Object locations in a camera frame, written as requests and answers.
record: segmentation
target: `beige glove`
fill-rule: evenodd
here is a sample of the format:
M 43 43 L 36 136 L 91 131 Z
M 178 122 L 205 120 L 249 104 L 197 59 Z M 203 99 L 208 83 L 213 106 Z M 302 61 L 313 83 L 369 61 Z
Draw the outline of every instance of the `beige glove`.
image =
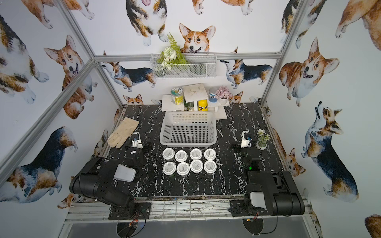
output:
M 107 140 L 107 143 L 111 147 L 116 147 L 119 149 L 122 147 L 127 138 L 132 135 L 132 132 L 138 126 L 139 121 L 135 121 L 131 118 L 125 117 L 119 126 L 111 133 L 110 137 Z

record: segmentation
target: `white jar lid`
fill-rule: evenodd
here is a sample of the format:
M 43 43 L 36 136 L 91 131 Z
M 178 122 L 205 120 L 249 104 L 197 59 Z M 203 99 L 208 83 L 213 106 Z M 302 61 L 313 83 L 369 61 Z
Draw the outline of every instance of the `white jar lid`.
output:
M 187 160 L 188 154 L 183 150 L 179 150 L 176 152 L 176 155 L 174 156 L 174 158 L 176 159 L 177 162 L 184 162 Z
M 190 169 L 195 172 L 195 173 L 199 173 L 201 172 L 202 168 L 203 168 L 203 164 L 202 164 L 202 161 L 201 160 L 192 160 L 192 162 L 190 163 Z
M 212 174 L 216 171 L 217 169 L 217 164 L 216 162 L 214 162 L 213 160 L 208 160 L 205 162 L 204 164 L 204 170 L 209 173 L 209 174 Z
M 165 160 L 170 160 L 174 157 L 174 150 L 172 148 L 166 148 L 164 151 L 163 151 L 163 158 Z
M 176 171 L 176 165 L 174 162 L 166 162 L 163 166 L 163 172 L 166 175 L 172 175 Z
M 187 175 L 189 173 L 189 170 L 190 170 L 189 164 L 185 162 L 179 163 L 176 169 L 177 173 L 182 176 Z
M 209 148 L 205 150 L 204 157 L 207 160 L 214 160 L 217 157 L 217 153 L 212 148 Z
M 192 158 L 192 160 L 199 160 L 202 157 L 202 151 L 200 149 L 194 148 L 190 152 L 190 157 Z

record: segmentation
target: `white plastic basket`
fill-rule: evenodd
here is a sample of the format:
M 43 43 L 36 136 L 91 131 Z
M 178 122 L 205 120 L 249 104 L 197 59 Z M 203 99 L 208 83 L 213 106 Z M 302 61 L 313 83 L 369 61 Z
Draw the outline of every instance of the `white plastic basket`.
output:
M 217 141 L 213 112 L 167 112 L 160 143 L 169 147 L 209 147 Z
M 216 53 L 186 53 L 184 56 L 190 64 L 174 64 L 172 69 L 168 70 L 157 62 L 160 53 L 152 54 L 150 63 L 155 78 L 214 78 L 216 76 Z

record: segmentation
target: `corgi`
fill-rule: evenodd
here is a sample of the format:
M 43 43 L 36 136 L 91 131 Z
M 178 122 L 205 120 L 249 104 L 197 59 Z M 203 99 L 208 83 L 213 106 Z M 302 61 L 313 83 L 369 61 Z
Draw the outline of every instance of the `corgi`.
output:
M 243 95 L 243 91 L 235 96 L 229 97 L 229 103 L 240 103 Z
M 63 199 L 57 205 L 57 207 L 59 209 L 70 208 L 73 203 L 81 203 L 84 201 L 84 199 L 85 199 L 84 196 L 74 194 L 74 193 L 69 193 L 69 195 L 65 199 Z
M 296 176 L 298 176 L 298 175 L 304 173 L 304 172 L 306 171 L 306 169 L 303 168 L 302 166 L 300 166 L 300 165 L 296 162 L 295 148 L 292 148 L 290 154 L 287 155 L 285 149 L 283 148 L 282 141 L 280 140 L 280 137 L 279 137 L 279 135 L 278 135 L 278 132 L 277 132 L 274 128 L 273 128 L 272 130 L 273 130 L 273 132 L 274 132 L 274 137 L 275 137 L 275 139 L 276 139 L 277 142 L 278 142 L 279 149 L 280 149 L 281 153 L 282 153 L 283 156 L 284 156 L 286 167 L 287 167 L 287 169 L 290 171 L 290 173 L 292 174 L 292 176 L 296 177 Z
M 226 65 L 226 78 L 232 82 L 233 89 L 241 83 L 261 79 L 258 85 L 262 85 L 271 76 L 272 67 L 270 65 L 245 65 L 242 59 L 221 60 Z
M 127 101 L 127 105 L 144 105 L 143 98 L 140 94 L 136 96 L 136 98 L 127 97 L 123 95 L 123 98 Z
M 162 42 L 168 42 L 164 33 L 167 10 L 165 0 L 127 0 L 127 16 L 143 44 L 151 45 L 151 35 L 158 34 Z
M 83 67 L 83 61 L 76 52 L 74 40 L 70 35 L 67 35 L 66 46 L 64 48 L 59 50 L 44 48 L 44 50 L 51 59 L 62 65 L 66 74 L 62 85 L 62 90 L 64 90 Z M 91 92 L 93 87 L 95 88 L 97 85 L 88 76 L 65 104 L 64 110 L 66 115 L 71 119 L 76 119 L 85 109 L 83 104 L 86 102 L 86 99 L 90 102 L 94 101 L 94 95 L 91 95 Z
M 30 164 L 17 167 L 13 171 L 0 188 L 0 202 L 31 203 L 47 192 L 52 195 L 55 188 L 59 192 L 62 185 L 57 178 L 65 149 L 68 147 L 74 147 L 74 152 L 78 149 L 73 132 L 62 126 L 50 135 L 43 149 Z
M 201 15 L 204 13 L 203 9 L 204 7 L 202 6 L 202 2 L 204 0 L 192 0 L 193 1 L 193 7 L 194 10 L 198 15 Z M 254 0 L 221 0 L 226 4 L 229 4 L 231 6 L 240 6 L 241 11 L 243 15 L 249 15 L 252 12 L 252 8 L 250 7 L 250 4 Z
M 300 48 L 303 36 L 307 33 L 308 29 L 315 23 L 326 1 L 327 0 L 310 0 L 310 4 L 307 9 L 308 14 L 303 18 L 302 23 L 298 29 L 298 37 L 295 42 L 296 48 Z
M 370 217 L 365 218 L 365 227 L 367 228 L 372 238 L 381 237 L 381 216 L 373 214 Z
M 37 17 L 37 19 L 44 24 L 48 29 L 52 29 L 53 25 L 50 20 L 45 16 L 44 5 L 54 6 L 53 0 L 21 0 L 28 10 Z M 70 10 L 80 11 L 87 19 L 93 19 L 94 13 L 90 12 L 87 8 L 89 0 L 64 0 Z
M 373 44 L 381 50 L 381 0 L 350 0 L 337 26 L 336 38 L 341 38 L 347 26 L 360 18 Z
M 132 86 L 145 81 L 152 84 L 151 88 L 155 87 L 156 82 L 152 69 L 125 69 L 119 63 L 120 62 L 102 62 L 101 65 L 117 84 L 124 86 L 124 89 L 128 89 L 129 92 L 132 92 Z
M 216 32 L 215 26 L 210 26 L 203 31 L 192 31 L 180 23 L 180 32 L 185 40 L 182 53 L 209 52 L 209 41 Z
M 325 175 L 332 181 L 331 191 L 323 188 L 325 194 L 345 202 L 354 202 L 359 198 L 356 182 L 352 174 L 341 162 L 331 145 L 332 135 L 341 135 L 339 124 L 335 121 L 340 110 L 324 107 L 322 102 L 315 107 L 316 119 L 306 133 L 306 147 L 303 158 L 311 157 Z
M 26 103 L 32 104 L 36 95 L 28 86 L 34 77 L 44 83 L 49 80 L 46 73 L 40 72 L 29 56 L 26 45 L 0 15 L 0 91 L 9 97 L 19 93 Z
M 285 64 L 279 72 L 282 85 L 288 88 L 287 98 L 291 100 L 291 95 L 296 97 L 296 104 L 300 107 L 300 99 L 307 96 L 323 75 L 335 70 L 339 63 L 337 58 L 326 59 L 322 56 L 316 37 L 306 61 Z

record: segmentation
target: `black marble tabletop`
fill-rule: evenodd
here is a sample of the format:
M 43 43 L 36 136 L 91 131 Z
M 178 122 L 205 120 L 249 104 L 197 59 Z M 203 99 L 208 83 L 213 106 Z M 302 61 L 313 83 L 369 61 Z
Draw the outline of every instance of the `black marble tabletop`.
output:
M 243 180 L 242 160 L 239 154 L 230 149 L 231 138 L 241 140 L 244 130 L 250 130 L 254 135 L 258 129 L 264 129 L 268 133 L 266 122 L 257 103 L 231 104 L 225 107 L 227 119 L 217 120 L 217 142 L 210 148 L 217 152 L 217 170 L 208 174 L 204 170 L 200 173 L 189 172 L 186 176 L 180 176 L 176 172 L 172 176 L 163 173 L 162 152 L 167 146 L 160 144 L 160 130 L 165 112 L 159 105 L 127 106 L 125 116 L 139 121 L 135 131 L 140 132 L 143 143 L 152 142 L 153 149 L 145 155 L 147 162 L 139 172 L 136 183 L 128 183 L 114 180 L 114 185 L 134 197 L 148 196 L 194 196 L 194 195 L 235 195 L 244 194 L 246 182 Z M 108 158 L 125 160 L 126 149 L 111 148 Z M 183 148 L 188 154 L 192 148 Z M 282 164 L 276 151 L 274 142 L 270 140 L 267 148 L 261 153 L 255 147 L 250 148 L 249 154 L 253 158 L 260 158 L 261 167 L 272 168 L 280 171 Z

